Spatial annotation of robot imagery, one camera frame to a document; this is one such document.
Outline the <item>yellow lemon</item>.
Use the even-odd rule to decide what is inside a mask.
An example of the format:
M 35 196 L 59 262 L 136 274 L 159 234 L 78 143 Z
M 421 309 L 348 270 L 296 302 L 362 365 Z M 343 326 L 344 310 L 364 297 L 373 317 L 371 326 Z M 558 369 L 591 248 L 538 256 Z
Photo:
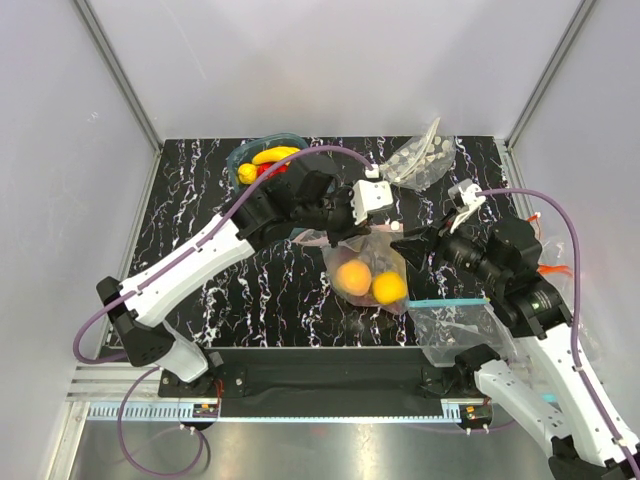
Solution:
M 374 299 L 381 305 L 398 302 L 408 295 L 406 281 L 399 273 L 394 271 L 377 275 L 373 279 L 371 288 Z

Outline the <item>pink zip top bag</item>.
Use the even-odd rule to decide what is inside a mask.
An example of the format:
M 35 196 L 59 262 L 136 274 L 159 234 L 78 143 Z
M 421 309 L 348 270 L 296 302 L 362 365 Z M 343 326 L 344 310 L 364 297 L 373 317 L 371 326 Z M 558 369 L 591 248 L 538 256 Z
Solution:
M 403 225 L 392 221 L 374 225 L 369 234 L 344 240 L 335 247 L 325 233 L 315 230 L 303 231 L 294 242 L 321 250 L 326 276 L 339 297 L 354 306 L 400 315 L 408 308 L 406 262 L 391 243 L 402 234 Z

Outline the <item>orange peach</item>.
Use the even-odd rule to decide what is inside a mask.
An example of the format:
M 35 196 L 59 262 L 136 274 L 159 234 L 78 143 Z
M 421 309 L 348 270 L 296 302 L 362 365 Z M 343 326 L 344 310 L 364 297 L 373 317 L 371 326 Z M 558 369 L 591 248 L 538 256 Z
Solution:
M 366 263 L 352 259 L 342 264 L 335 272 L 337 287 L 352 296 L 364 296 L 368 293 L 372 274 Z

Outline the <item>teal plastic fruit tray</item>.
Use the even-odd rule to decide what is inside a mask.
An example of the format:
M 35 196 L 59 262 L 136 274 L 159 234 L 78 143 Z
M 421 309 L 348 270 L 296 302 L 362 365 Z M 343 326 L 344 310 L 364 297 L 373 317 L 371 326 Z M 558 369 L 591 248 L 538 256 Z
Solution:
M 272 165 L 308 147 L 302 137 L 280 133 L 254 139 L 235 148 L 227 157 L 227 171 L 234 190 L 232 202 Z

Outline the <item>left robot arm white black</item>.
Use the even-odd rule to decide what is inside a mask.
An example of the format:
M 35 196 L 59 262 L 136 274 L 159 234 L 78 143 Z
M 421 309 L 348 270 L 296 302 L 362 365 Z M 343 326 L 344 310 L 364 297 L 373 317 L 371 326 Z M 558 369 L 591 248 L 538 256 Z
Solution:
M 266 173 L 166 257 L 124 280 L 99 281 L 102 313 L 128 362 L 167 370 L 193 395 L 208 394 L 216 382 L 211 361 L 167 315 L 215 275 L 296 228 L 323 231 L 331 244 L 368 233 L 372 214 L 392 202 L 387 184 L 361 179 L 336 187 L 334 180 L 332 171 L 301 165 Z

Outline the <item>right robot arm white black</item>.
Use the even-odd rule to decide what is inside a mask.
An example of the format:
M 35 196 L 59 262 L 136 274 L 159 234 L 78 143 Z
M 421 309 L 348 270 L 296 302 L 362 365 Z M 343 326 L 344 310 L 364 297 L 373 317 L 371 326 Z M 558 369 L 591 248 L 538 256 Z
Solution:
M 575 336 L 576 310 L 539 271 L 542 246 L 529 222 L 508 218 L 486 242 L 450 219 L 416 229 L 391 244 L 417 269 L 446 263 L 480 281 L 493 314 L 539 369 L 555 404 L 516 379 L 489 345 L 457 354 L 457 390 L 497 401 L 544 451 L 556 479 L 636 479 L 639 438 L 619 416 Z

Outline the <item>blue zip top bag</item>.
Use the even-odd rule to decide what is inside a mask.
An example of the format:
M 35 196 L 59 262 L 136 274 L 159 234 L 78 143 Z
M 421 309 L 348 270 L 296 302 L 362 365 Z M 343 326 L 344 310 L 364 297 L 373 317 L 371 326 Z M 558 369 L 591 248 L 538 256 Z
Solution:
M 449 367 L 455 356 L 487 344 L 505 356 L 510 343 L 486 298 L 412 300 L 408 314 L 416 341 L 435 367 Z

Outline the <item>clear bag with white pieces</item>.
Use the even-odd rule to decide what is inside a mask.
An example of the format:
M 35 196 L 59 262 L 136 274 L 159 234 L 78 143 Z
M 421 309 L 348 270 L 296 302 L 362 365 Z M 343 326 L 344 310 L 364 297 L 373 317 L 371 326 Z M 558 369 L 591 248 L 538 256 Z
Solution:
M 438 134 L 440 117 L 420 136 L 411 137 L 379 167 L 384 180 L 416 192 L 428 189 L 452 167 L 456 146 L 453 136 Z

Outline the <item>orange zip top bag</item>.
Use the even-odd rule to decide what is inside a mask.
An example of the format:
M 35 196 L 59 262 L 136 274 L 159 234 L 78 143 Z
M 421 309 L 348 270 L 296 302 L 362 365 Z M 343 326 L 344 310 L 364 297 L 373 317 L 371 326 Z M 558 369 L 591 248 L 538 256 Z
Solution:
M 571 241 L 563 240 L 559 235 L 545 234 L 541 217 L 540 212 L 523 217 L 532 227 L 536 240 L 542 246 L 538 272 L 559 291 L 569 311 L 574 313 L 574 262 Z

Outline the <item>teal zip bag at edge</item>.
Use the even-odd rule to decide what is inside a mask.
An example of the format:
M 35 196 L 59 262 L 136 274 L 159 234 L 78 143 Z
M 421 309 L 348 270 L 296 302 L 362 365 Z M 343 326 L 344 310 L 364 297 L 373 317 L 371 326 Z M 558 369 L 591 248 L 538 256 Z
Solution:
M 541 397 L 548 403 L 555 403 L 557 401 L 556 396 L 551 393 L 543 393 Z

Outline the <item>red pepper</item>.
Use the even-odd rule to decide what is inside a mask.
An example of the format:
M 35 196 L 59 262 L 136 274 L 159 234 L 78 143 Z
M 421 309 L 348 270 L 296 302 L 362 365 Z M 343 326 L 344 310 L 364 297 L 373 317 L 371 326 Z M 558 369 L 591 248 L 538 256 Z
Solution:
M 284 173 L 287 171 L 289 164 L 284 164 L 277 169 L 271 171 L 271 167 L 274 166 L 274 163 L 264 163 L 257 167 L 257 177 L 265 176 L 266 178 L 271 178 L 280 173 Z

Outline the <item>yellow banana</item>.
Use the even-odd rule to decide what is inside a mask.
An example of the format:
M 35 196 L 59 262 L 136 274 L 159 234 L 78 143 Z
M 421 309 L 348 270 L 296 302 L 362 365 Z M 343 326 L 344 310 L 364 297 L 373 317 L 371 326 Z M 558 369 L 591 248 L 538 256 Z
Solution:
M 256 166 L 277 163 L 299 151 L 299 148 L 291 146 L 272 147 L 257 153 L 252 158 L 251 163 Z

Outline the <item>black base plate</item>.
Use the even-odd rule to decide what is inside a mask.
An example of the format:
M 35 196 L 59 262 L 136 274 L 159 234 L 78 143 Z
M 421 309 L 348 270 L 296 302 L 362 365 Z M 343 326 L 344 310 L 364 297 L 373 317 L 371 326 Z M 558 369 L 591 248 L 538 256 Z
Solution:
M 164 398 L 223 401 L 241 406 L 387 404 L 416 409 L 424 401 L 482 405 L 453 367 L 433 366 L 418 347 L 222 348 L 212 371 L 185 383 L 162 373 Z

